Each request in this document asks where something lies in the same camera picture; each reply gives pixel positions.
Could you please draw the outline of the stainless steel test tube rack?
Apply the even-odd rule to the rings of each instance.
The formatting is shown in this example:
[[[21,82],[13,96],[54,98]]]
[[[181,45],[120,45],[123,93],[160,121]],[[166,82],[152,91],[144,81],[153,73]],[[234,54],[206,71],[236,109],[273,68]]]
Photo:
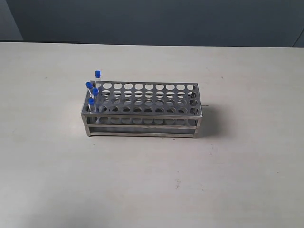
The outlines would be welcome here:
[[[203,119],[197,83],[101,81],[94,114],[89,97],[87,89],[81,109],[87,136],[195,138]]]

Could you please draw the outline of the blue capped tube second row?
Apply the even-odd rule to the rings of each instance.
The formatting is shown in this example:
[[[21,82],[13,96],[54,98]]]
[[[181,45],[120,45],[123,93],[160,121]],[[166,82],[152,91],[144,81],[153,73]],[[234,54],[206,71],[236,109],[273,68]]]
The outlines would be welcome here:
[[[99,97],[98,96],[99,96],[99,89],[94,87],[92,90],[92,98],[94,99],[94,106],[95,106],[96,112],[99,112],[99,102],[98,102]]]

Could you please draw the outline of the blue capped tube back row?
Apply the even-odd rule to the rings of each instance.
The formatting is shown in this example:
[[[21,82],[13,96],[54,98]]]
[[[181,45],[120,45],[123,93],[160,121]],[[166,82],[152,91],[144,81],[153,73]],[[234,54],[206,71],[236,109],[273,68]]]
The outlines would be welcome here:
[[[92,114],[96,112],[95,100],[92,97],[88,99],[88,109]],[[88,120],[90,124],[94,124],[96,122],[95,116],[90,116]]]

